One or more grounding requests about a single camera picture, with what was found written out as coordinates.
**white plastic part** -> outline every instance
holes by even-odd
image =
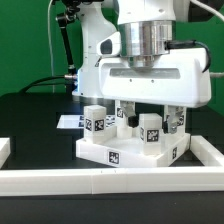
[[[110,40],[112,42],[112,53],[111,54],[102,54],[101,52],[101,44],[106,40]],[[97,44],[97,54],[107,57],[107,56],[117,56],[121,52],[121,34],[120,32],[115,32],[108,38],[102,40],[100,43]]]
[[[154,74],[152,69],[140,72],[128,69],[125,59],[102,59],[100,88],[108,99],[200,107],[211,99],[209,71],[202,73],[205,65],[206,52],[202,48],[171,50],[170,54],[159,56]]]
[[[0,142],[8,155],[9,139]],[[217,150],[201,136],[192,137],[192,151],[198,146],[210,156],[215,155],[213,159],[218,160],[219,167],[0,171],[0,196],[223,191],[223,155],[218,155]],[[5,160],[6,155],[0,153],[0,160]],[[211,165],[206,162],[206,159],[211,161],[211,157],[203,158],[205,164]]]
[[[99,88],[100,56],[96,52],[97,43],[116,32],[115,26],[107,21],[101,11],[101,3],[80,4],[79,20],[83,33],[83,65],[78,70],[78,90],[74,96],[103,98]]]
[[[118,24],[175,20],[173,0],[118,0]]]
[[[162,117],[158,114],[140,114],[139,131],[141,153],[144,155],[162,154],[162,147],[165,145]]]
[[[162,154],[144,155],[137,137],[124,140],[114,136],[102,144],[80,139],[76,142],[76,156],[120,168],[167,167],[189,148],[190,135],[178,138],[169,135],[165,141],[166,148]]]
[[[190,0],[173,0],[176,21],[187,22]]]
[[[205,166],[223,166],[224,155],[202,136],[191,137],[191,151]]]
[[[0,138],[0,168],[3,166],[9,155],[10,155],[10,139]]]
[[[106,108],[98,105],[84,107],[84,138],[89,143],[101,143],[105,138]]]

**green background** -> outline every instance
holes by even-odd
[[[18,92],[29,83],[51,76],[47,34],[48,0],[7,0],[0,5],[0,95]],[[64,11],[58,3],[51,9],[51,32],[55,75],[67,72],[60,30],[55,21]],[[115,20],[114,12],[103,10],[106,18]],[[82,64],[82,33],[78,21],[68,26],[75,66]],[[177,23],[176,39],[196,39],[207,44],[212,52],[210,71],[224,71],[224,23],[213,17],[208,22]],[[209,106],[224,115],[224,78],[212,79],[212,100]],[[52,92],[52,87],[35,87],[31,91]]]

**black cable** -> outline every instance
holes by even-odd
[[[202,43],[202,42],[198,42],[198,41],[195,41],[195,44],[197,44],[197,45],[199,45],[199,46],[202,46],[202,47],[205,49],[206,54],[207,54],[207,57],[208,57],[207,64],[206,64],[204,70],[202,71],[202,73],[204,73],[204,72],[207,71],[207,70],[210,68],[210,66],[211,66],[211,61],[212,61],[212,58],[211,58],[211,52],[210,52],[210,50],[209,50],[209,48],[208,48],[208,46],[207,46],[206,44],[204,44],[204,43]]]
[[[41,82],[45,82],[45,81],[49,81],[49,80],[55,80],[55,79],[64,79],[63,75],[60,76],[50,76],[50,77],[46,77],[46,78],[42,78],[42,79],[38,79],[32,83],[30,83],[28,86],[25,86],[24,88],[22,88],[19,93],[26,93],[26,91],[30,88],[32,88],[33,86],[35,86],[36,84],[39,84]]]
[[[26,92],[30,89],[30,88],[32,88],[32,87],[38,87],[38,86],[56,86],[56,85],[65,85],[66,83],[42,83],[42,84],[34,84],[34,85],[32,85],[32,86],[30,86],[27,90],[26,90]]]

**white block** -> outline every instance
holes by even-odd
[[[205,166],[224,166],[224,156],[202,136],[191,137],[191,151]]]
[[[140,114],[139,126],[150,129],[162,129],[162,117],[158,114]]]
[[[144,155],[158,155],[162,153],[164,133],[162,117],[158,114],[140,114],[140,148]]]
[[[106,108],[99,105],[92,105],[84,107],[84,116],[93,120],[106,117]]]
[[[76,142],[76,156],[120,168],[149,168],[169,166],[189,147],[190,135],[170,140],[168,148],[160,155],[143,155],[139,139],[111,139],[102,145],[90,144],[84,139]]]
[[[10,139],[0,138],[0,168],[3,166],[9,155],[10,155]]]
[[[99,169],[92,174],[92,193],[124,193],[127,189],[125,169]]]
[[[84,107],[84,138],[87,142],[104,141],[106,129],[106,108],[98,105]]]
[[[0,172],[0,196],[92,194],[92,171],[25,170]]]

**black table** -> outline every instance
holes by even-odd
[[[7,94],[0,98],[0,137],[12,152],[3,170],[101,168],[75,157],[82,130],[56,129],[62,114],[82,114],[84,104],[65,94]],[[113,105],[106,105],[113,113]],[[162,113],[137,104],[137,112]],[[191,109],[187,131],[203,135],[221,152],[224,118],[208,107]],[[173,166],[200,165],[189,152]],[[0,223],[223,223],[224,192],[137,193],[1,197]]]

